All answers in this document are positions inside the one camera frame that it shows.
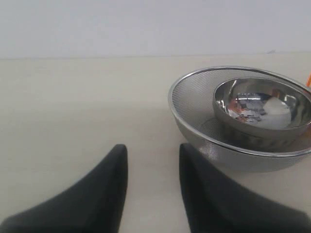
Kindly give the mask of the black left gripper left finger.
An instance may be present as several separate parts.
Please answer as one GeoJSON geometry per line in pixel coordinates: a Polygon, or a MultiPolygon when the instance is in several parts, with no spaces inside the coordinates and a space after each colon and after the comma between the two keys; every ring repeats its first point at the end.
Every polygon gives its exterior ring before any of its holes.
{"type": "Polygon", "coordinates": [[[111,151],[80,181],[0,225],[2,233],[117,233],[128,185],[124,144],[111,151]]]}

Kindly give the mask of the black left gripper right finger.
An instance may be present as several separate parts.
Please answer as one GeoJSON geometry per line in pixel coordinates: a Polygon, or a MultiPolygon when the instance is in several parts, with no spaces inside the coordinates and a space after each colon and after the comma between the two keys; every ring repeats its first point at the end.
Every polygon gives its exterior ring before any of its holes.
{"type": "Polygon", "coordinates": [[[302,211],[238,184],[189,143],[179,147],[179,179],[192,233],[309,233],[302,211]]]}

